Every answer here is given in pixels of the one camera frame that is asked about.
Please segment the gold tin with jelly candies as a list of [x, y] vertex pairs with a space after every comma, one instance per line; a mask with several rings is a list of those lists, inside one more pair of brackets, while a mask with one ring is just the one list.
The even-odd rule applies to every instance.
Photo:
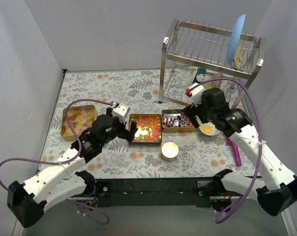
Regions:
[[135, 138], [131, 146], [159, 147], [162, 143], [162, 116], [160, 114], [130, 114], [129, 128], [132, 121], [137, 124]]

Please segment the gold tin with lollipops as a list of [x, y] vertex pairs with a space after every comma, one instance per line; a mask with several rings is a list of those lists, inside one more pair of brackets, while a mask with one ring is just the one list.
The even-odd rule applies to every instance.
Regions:
[[163, 132], [194, 132], [195, 127], [182, 109], [162, 110]]

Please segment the gold tin with pale candies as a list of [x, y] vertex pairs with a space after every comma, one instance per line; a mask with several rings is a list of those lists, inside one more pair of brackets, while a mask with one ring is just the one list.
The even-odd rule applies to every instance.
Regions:
[[[75, 133], [78, 136], [85, 129], [90, 128], [92, 126], [92, 123], [96, 120], [98, 115], [94, 105], [74, 106], [68, 109], [67, 114], [68, 119], [72, 124]], [[76, 139], [67, 123], [66, 108], [63, 110], [62, 114], [60, 135], [65, 141], [73, 141]]]

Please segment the round gold lid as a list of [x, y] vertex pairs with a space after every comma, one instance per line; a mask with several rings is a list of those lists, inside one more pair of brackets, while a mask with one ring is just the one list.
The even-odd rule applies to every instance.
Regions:
[[163, 146], [162, 146], [162, 152], [166, 152], [166, 153], [177, 152], [177, 153], [179, 153], [179, 148], [178, 148], [178, 146], [175, 143], [173, 143], [173, 142], [167, 142], [167, 143], [163, 144]]

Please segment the magenta plastic scoop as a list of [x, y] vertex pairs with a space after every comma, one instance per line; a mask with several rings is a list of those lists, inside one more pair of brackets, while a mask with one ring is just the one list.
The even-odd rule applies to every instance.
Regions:
[[226, 141], [232, 148], [236, 166], [241, 166], [242, 162], [241, 162], [241, 157], [240, 157], [238, 146], [233, 141], [231, 141], [230, 138], [226, 138]]

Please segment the clear glass jar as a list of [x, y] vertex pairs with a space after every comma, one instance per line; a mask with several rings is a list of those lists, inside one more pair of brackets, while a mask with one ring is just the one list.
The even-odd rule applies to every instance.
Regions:
[[162, 159], [165, 162], [174, 162], [177, 159], [178, 153], [174, 152], [174, 153], [166, 153], [166, 152], [162, 152]]

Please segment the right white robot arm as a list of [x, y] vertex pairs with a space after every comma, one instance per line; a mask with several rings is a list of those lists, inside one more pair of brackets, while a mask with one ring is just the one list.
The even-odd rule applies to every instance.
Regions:
[[183, 112], [193, 126], [212, 123], [227, 138], [234, 142], [255, 165], [252, 178], [224, 169], [213, 180], [199, 188], [207, 194], [218, 195], [235, 192], [241, 194], [238, 202], [227, 207], [234, 213], [246, 198], [256, 200], [269, 215], [277, 216], [297, 202], [297, 175], [287, 168], [261, 138], [261, 129], [241, 109], [231, 109], [222, 90], [204, 89], [194, 84], [186, 90], [192, 103]]

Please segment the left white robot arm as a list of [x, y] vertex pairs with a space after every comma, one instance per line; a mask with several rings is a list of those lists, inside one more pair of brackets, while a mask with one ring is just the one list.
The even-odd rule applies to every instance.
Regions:
[[9, 185], [7, 206], [24, 228], [33, 226], [45, 211], [69, 197], [79, 194], [89, 197], [95, 193], [95, 177], [80, 169], [116, 137], [134, 140], [136, 122], [126, 129], [129, 110], [122, 103], [107, 108], [106, 114], [98, 116], [53, 165], [22, 183], [14, 181]]

